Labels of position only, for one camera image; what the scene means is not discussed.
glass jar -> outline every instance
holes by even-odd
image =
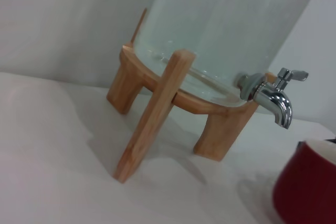
[[[240,106],[235,80],[267,72],[308,0],[155,0],[134,43],[159,76],[175,50],[196,54],[181,88],[204,100]]]

white wall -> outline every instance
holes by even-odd
[[[0,71],[108,87],[153,0],[0,0]],[[310,72],[287,94],[294,115],[336,132],[336,0],[312,0],[270,70]]]

red cup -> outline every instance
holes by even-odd
[[[304,142],[280,174],[273,202],[287,224],[336,224],[336,144]]]

chrome tap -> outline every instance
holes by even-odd
[[[254,100],[274,114],[275,122],[278,125],[288,129],[293,111],[291,102],[283,90],[290,80],[305,81],[308,75],[305,71],[290,71],[282,68],[273,84],[266,81],[264,74],[256,73],[251,76],[247,74],[240,76],[237,86],[240,89],[242,100]]]

white tabletop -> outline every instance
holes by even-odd
[[[111,177],[149,100],[126,116],[107,89],[0,73],[0,217],[8,224],[281,223],[272,186],[318,123],[255,114],[222,162],[193,155],[206,116],[174,108],[138,171]]]

